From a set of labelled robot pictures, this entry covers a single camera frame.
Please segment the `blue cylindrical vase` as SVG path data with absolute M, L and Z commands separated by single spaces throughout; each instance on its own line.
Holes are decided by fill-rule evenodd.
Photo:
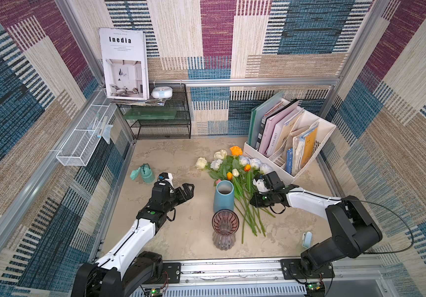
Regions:
M 214 213 L 220 210 L 234 211 L 234 201 L 234 185 L 228 180 L 218 182 L 214 194 Z

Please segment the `white tulip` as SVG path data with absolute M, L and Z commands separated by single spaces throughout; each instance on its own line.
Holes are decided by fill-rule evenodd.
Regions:
M 234 177 L 238 177 L 240 173 L 239 173 L 239 171 L 235 168 L 235 169 L 233 169 L 233 170 L 232 170 L 232 174 L 233 174 L 233 176 L 234 176 Z

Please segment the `orange rose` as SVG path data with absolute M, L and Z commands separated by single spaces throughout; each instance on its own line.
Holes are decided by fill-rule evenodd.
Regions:
M 232 156 L 234 156 L 234 157 L 239 157 L 239 156 L 243 155 L 242 148 L 239 147 L 239 146 L 230 147 L 230 151 L 231 151 Z

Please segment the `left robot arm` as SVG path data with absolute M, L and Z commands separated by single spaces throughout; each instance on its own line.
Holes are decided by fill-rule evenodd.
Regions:
M 170 173 L 162 173 L 124 237 L 97 262 L 78 269 L 72 297 L 129 297 L 143 283 L 161 278 L 162 256 L 142 249 L 166 221 L 175 220 L 168 213 L 194 197 L 194 184 L 174 188 L 172 180 Z

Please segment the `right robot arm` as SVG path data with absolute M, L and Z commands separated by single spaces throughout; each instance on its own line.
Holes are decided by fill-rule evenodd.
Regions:
M 382 232 L 360 199 L 328 197 L 307 191 L 297 185 L 286 186 L 276 172 L 253 178 L 254 193 L 250 204 L 270 208 L 275 204 L 302 209 L 328 221 L 331 237 L 301 253 L 299 268 L 304 276 L 331 262 L 349 257 L 355 259 L 382 240 Z

